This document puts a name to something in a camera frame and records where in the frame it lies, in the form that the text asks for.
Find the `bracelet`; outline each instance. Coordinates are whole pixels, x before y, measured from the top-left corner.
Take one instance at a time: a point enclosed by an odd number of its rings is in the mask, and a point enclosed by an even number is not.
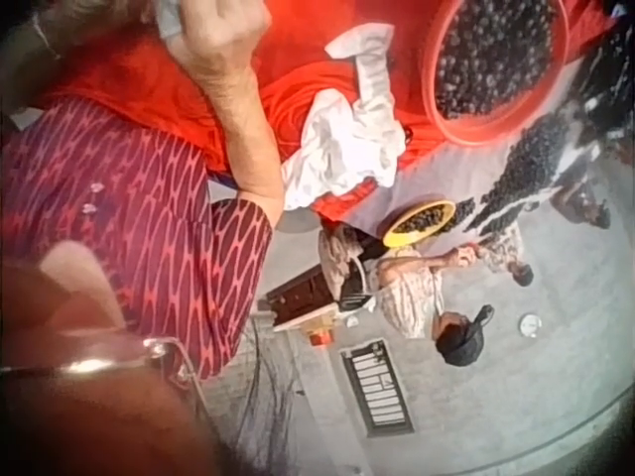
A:
[[[53,49],[53,47],[51,46],[51,43],[49,43],[49,39],[44,34],[44,31],[42,30],[42,27],[40,26],[40,14],[38,12],[35,12],[33,14],[33,17],[31,17],[31,24],[33,25],[33,29],[36,31],[36,33],[40,37],[40,40],[42,40],[42,42],[47,47],[47,50],[49,50],[49,52],[51,52],[51,54],[53,55],[53,58],[55,60],[60,60],[62,56]]]

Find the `metal grate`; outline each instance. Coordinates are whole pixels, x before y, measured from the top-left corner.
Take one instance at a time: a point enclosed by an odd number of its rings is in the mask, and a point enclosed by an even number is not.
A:
[[[368,436],[412,433],[408,409],[383,341],[341,353]]]

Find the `red patterned shirt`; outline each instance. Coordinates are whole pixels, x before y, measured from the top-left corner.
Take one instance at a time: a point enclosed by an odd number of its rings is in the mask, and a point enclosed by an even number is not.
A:
[[[130,329],[178,337],[201,378],[227,364],[272,229],[255,203],[207,203],[199,149],[64,98],[2,152],[4,258],[36,264],[81,243]]]

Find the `black cap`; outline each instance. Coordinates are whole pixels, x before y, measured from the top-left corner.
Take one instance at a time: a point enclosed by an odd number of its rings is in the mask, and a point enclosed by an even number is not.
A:
[[[494,315],[494,307],[489,304],[484,305],[473,322],[457,327],[456,332],[460,336],[450,336],[443,339],[440,336],[437,341],[437,350],[444,356],[447,364],[454,367],[466,367],[478,360],[485,339],[483,337],[483,326],[489,322]]]

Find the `yellow bowl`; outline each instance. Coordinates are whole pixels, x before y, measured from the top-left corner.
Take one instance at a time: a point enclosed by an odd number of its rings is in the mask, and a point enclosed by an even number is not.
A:
[[[395,229],[401,225],[404,221],[409,220],[417,213],[427,210],[428,208],[432,208],[433,206],[443,205],[444,206],[444,218],[435,226],[431,226],[427,228],[425,231],[411,231],[410,233],[395,233]],[[406,213],[401,215],[395,222],[390,225],[390,228],[384,235],[384,245],[388,248],[400,248],[402,246],[412,245],[413,243],[417,243],[419,241],[425,240],[431,235],[434,235],[439,230],[441,230],[447,223],[452,220],[454,213],[456,212],[456,205],[449,200],[437,200],[425,203],[423,205],[417,205],[414,208],[411,208]]]

